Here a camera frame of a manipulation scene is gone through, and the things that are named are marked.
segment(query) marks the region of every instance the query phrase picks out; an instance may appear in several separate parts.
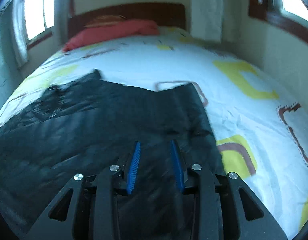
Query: red pillow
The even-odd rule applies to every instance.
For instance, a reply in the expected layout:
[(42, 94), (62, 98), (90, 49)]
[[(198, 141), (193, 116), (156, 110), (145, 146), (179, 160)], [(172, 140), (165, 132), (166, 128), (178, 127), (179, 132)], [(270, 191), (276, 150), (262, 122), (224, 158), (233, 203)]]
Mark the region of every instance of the red pillow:
[(132, 35), (159, 35), (158, 25), (151, 20), (127, 20), (112, 26), (88, 28), (71, 38), (63, 51), (70, 51), (79, 47), (102, 41), (128, 37)]

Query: bed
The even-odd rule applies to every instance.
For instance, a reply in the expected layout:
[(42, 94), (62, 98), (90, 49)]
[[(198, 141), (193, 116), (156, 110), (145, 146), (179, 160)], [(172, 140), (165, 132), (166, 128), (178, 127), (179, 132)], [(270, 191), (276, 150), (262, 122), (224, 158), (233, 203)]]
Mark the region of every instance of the bed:
[(52, 84), (68, 83), (94, 69), (107, 81), (153, 91), (192, 83), (226, 173), (238, 173), (293, 239), (308, 219), (308, 116), (297, 100), (257, 67), (192, 38), (181, 4), (127, 4), (74, 16), (68, 37), (105, 14), (154, 20), (160, 35), (58, 51), (4, 104), (0, 127)]

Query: metal screw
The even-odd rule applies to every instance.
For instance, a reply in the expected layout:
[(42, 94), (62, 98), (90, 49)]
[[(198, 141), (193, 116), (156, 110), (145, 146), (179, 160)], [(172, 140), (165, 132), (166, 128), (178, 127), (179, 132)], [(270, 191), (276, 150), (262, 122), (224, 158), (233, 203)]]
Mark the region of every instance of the metal screw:
[(118, 165), (112, 165), (109, 168), (111, 171), (118, 171), (119, 170), (119, 166)]
[(75, 179), (75, 180), (82, 180), (83, 177), (84, 177), (83, 174), (80, 174), (80, 173), (79, 173), (79, 174), (76, 174), (76, 175), (74, 176), (74, 179)]
[(202, 169), (202, 166), (199, 164), (193, 164), (192, 169), (195, 171), (200, 171)]
[(237, 178), (238, 178), (238, 175), (237, 175), (235, 172), (230, 172), (230, 173), (229, 173), (229, 177), (230, 177), (231, 179), (237, 179)]

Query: black cloth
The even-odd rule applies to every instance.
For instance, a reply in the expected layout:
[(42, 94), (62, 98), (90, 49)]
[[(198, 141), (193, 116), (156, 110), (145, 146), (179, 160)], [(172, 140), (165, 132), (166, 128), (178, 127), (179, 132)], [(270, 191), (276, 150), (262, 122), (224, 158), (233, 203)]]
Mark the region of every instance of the black cloth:
[(192, 84), (154, 92), (103, 81), (95, 70), (50, 87), (0, 128), (0, 212), (23, 238), (73, 175), (108, 169), (137, 140), (135, 189), (119, 198), (122, 239), (189, 239), (193, 197), (176, 187), (173, 138), (188, 161), (224, 174)]

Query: pillow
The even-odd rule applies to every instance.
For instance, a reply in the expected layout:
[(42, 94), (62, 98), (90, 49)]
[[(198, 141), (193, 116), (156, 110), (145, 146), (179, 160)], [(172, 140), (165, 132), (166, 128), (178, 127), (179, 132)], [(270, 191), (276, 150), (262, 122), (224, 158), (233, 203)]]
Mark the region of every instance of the pillow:
[(100, 15), (92, 19), (88, 23), (86, 23), (84, 27), (95, 28), (99, 26), (110, 26), (110, 25), (115, 25), (124, 20), (125, 20), (125, 17), (121, 15)]
[(132, 35), (159, 35), (157, 23), (151, 20), (126, 20), (116, 25), (87, 28), (71, 38), (63, 51)]

